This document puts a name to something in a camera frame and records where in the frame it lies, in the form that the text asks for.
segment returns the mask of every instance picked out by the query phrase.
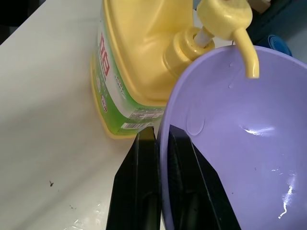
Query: white table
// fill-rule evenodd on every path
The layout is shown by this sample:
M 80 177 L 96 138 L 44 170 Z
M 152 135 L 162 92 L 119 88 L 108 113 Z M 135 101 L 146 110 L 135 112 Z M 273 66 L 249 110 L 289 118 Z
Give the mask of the white table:
M 105 229 L 133 140 L 109 139 L 92 99 L 100 5 L 48 0 L 0 46 L 3 230 Z

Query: detergent bottle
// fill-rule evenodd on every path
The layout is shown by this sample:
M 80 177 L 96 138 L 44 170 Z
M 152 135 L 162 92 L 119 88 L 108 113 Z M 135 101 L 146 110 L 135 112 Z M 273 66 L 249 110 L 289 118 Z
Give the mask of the detergent bottle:
M 203 0 L 202 28 L 193 27 L 193 0 L 103 0 L 91 61 L 94 99 L 112 138 L 134 137 L 159 120 L 187 66 L 214 49 L 214 36 L 234 40 L 246 75 L 259 77 L 246 28 L 246 0 Z

